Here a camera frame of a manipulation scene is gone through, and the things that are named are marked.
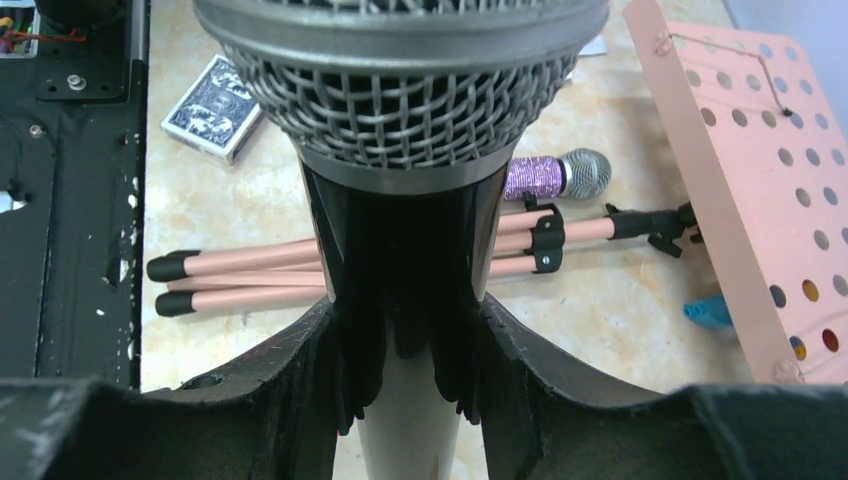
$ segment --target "black metal panel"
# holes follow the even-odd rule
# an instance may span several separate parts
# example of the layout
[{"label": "black metal panel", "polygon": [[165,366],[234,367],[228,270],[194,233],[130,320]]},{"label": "black metal panel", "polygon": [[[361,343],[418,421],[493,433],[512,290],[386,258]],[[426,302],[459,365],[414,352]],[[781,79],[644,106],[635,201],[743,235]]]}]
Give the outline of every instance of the black metal panel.
[{"label": "black metal panel", "polygon": [[[0,185],[30,199],[0,214],[0,377],[138,386],[147,65],[123,54],[128,22],[0,60]],[[66,67],[92,80],[109,71],[114,83],[40,99]]]}]

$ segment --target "black clip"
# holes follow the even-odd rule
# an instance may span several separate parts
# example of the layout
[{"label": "black clip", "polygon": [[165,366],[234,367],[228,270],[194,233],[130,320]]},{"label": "black clip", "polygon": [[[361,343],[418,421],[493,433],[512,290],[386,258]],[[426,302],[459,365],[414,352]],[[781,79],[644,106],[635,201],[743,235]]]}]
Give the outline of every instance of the black clip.
[{"label": "black clip", "polygon": [[[677,210],[655,212],[625,211],[610,203],[606,204],[606,209],[610,218],[621,224],[616,225],[616,236],[613,239],[648,235],[648,243],[652,247],[674,258],[680,258],[683,254],[683,249],[674,241],[682,238],[687,230],[695,229],[695,233],[689,237],[692,243],[704,242],[691,202],[684,203]],[[628,228],[620,232],[619,226]]]},{"label": "black clip", "polygon": [[524,194],[524,208],[528,212],[550,210],[536,221],[536,226],[530,229],[533,245],[524,251],[533,255],[536,260],[534,273],[553,273],[562,267],[562,248],[565,246],[565,221],[556,205],[546,203],[539,205],[536,197],[530,193]]}]

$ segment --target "metal mesh grille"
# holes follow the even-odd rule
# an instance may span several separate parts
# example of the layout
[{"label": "metal mesh grille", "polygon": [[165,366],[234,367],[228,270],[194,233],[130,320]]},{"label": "metal mesh grille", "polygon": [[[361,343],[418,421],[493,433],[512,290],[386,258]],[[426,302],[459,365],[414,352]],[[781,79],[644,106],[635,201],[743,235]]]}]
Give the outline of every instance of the metal mesh grille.
[{"label": "metal mesh grille", "polygon": [[335,160],[398,169],[467,162],[517,140],[576,60],[470,75],[356,76],[224,48],[253,98],[292,140]]},{"label": "metal mesh grille", "polygon": [[563,160],[571,164],[567,194],[572,200],[594,198],[603,193],[612,180],[612,166],[599,152],[578,148],[568,152]]},{"label": "metal mesh grille", "polygon": [[462,15],[487,11],[514,10],[559,0],[263,0],[313,9],[359,11],[364,14],[416,13]]}]

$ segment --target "black bracket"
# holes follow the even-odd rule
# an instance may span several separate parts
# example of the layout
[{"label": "black bracket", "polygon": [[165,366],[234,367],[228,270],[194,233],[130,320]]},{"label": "black bracket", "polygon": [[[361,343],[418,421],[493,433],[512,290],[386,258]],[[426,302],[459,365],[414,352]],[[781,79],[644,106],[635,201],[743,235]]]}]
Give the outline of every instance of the black bracket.
[{"label": "black bracket", "polygon": [[[47,22],[42,30],[48,36],[65,33]],[[129,63],[124,22],[85,29],[78,35],[86,41],[39,42],[36,97],[48,102],[105,102],[125,97]]]},{"label": "black bracket", "polygon": [[565,222],[562,213],[556,205],[546,203],[540,205],[536,197],[530,193],[524,195],[524,208],[528,212],[550,210],[536,221],[536,226],[530,229],[533,245],[524,251],[533,255],[536,260],[534,273],[553,273],[562,267],[562,248],[565,246]]},{"label": "black bracket", "polygon": [[691,202],[684,203],[677,210],[653,212],[621,210],[611,203],[606,204],[606,209],[616,227],[612,240],[648,235],[648,243],[652,247],[674,258],[683,254],[683,249],[674,241],[682,238],[688,230],[694,230],[689,237],[692,243],[704,243]]}]

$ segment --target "microphone grille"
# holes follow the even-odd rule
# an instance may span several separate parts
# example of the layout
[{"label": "microphone grille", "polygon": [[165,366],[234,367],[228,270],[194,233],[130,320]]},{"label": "microphone grille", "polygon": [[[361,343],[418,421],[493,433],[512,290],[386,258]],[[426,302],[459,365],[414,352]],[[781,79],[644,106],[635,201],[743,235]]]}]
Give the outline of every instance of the microphone grille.
[{"label": "microphone grille", "polygon": [[565,198],[588,200],[597,197],[612,180],[612,166],[601,152],[578,148],[566,153],[562,160],[571,166],[571,178],[562,195]]},{"label": "microphone grille", "polygon": [[608,0],[194,0],[194,10],[302,152],[382,170],[509,158],[499,154],[609,16]]},{"label": "microphone grille", "polygon": [[464,75],[356,75],[263,61],[225,46],[266,115],[333,160],[389,169],[468,162],[516,141],[576,55]]}]

